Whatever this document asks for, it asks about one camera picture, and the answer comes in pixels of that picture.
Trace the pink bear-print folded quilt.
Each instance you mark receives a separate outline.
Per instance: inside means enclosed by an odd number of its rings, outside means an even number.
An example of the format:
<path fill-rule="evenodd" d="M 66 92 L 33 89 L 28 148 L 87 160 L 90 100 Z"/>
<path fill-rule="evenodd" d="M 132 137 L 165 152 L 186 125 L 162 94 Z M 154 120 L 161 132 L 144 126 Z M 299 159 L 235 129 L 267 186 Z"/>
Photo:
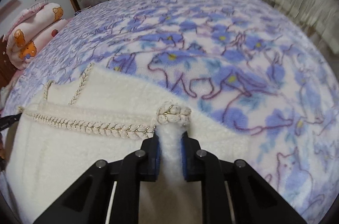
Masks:
<path fill-rule="evenodd" d="M 64 10 L 47 0 L 22 10 L 4 34 L 6 54 L 19 70 L 25 69 L 37 54 L 67 25 Z"/>

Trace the white fleece cardigan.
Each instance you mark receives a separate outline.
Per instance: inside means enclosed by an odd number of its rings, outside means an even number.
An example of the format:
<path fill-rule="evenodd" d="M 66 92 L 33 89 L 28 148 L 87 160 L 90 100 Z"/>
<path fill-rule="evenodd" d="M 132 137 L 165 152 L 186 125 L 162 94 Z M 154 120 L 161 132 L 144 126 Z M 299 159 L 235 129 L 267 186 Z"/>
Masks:
<path fill-rule="evenodd" d="M 182 173 L 180 135 L 233 161 L 248 155 L 238 135 L 169 91 L 131 75 L 92 67 L 75 82 L 48 83 L 9 130 L 5 174 L 22 223 L 33 223 L 97 160 L 116 161 L 160 136 L 160 177 L 141 185 L 141 223 L 201 223 L 200 185 Z"/>

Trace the blue floral bed blanket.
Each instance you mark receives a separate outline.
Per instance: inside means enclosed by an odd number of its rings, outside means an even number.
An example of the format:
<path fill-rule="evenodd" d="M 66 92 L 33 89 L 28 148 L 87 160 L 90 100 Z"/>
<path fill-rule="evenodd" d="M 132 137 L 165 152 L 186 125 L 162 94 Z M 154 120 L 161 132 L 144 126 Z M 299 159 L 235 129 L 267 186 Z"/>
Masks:
<path fill-rule="evenodd" d="M 102 67 L 153 83 L 250 139 L 244 159 L 307 223 L 338 195 L 338 81 L 262 0 L 111 0 L 86 9 L 25 68 L 6 110 Z"/>

